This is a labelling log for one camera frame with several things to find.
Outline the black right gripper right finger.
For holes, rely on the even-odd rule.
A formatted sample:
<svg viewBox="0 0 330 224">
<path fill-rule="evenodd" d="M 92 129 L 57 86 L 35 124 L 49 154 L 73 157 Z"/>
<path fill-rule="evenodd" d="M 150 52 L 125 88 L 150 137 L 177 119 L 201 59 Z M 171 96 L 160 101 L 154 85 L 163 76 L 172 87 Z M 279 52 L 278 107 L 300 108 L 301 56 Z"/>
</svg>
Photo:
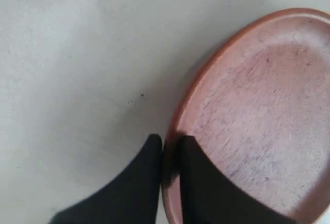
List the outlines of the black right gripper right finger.
<svg viewBox="0 0 330 224">
<path fill-rule="evenodd" d="M 295 223 L 232 183 L 193 136 L 182 137 L 179 151 L 184 223 Z"/>
</svg>

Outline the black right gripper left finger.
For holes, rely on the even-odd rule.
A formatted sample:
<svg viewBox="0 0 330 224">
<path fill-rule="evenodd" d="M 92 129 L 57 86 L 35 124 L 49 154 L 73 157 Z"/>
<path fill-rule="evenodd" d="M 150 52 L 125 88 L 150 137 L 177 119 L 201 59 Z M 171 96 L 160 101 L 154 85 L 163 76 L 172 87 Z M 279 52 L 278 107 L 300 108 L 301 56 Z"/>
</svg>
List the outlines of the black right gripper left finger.
<svg viewBox="0 0 330 224">
<path fill-rule="evenodd" d="M 110 183 L 58 212 L 51 223 L 155 223 L 162 140 L 150 134 L 130 164 Z"/>
</svg>

